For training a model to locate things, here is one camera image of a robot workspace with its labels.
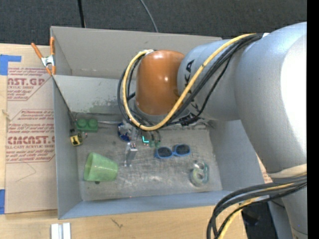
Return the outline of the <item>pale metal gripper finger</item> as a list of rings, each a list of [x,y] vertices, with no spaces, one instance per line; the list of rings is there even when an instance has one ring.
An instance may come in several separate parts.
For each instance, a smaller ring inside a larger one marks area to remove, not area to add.
[[[127,143],[127,146],[125,149],[124,166],[125,167],[131,166],[131,144],[130,143]]]
[[[132,166],[132,161],[134,160],[135,158],[135,155],[137,154],[137,147],[136,147],[136,143],[134,142],[131,142],[130,143],[130,149],[129,149],[129,166],[131,167]]]

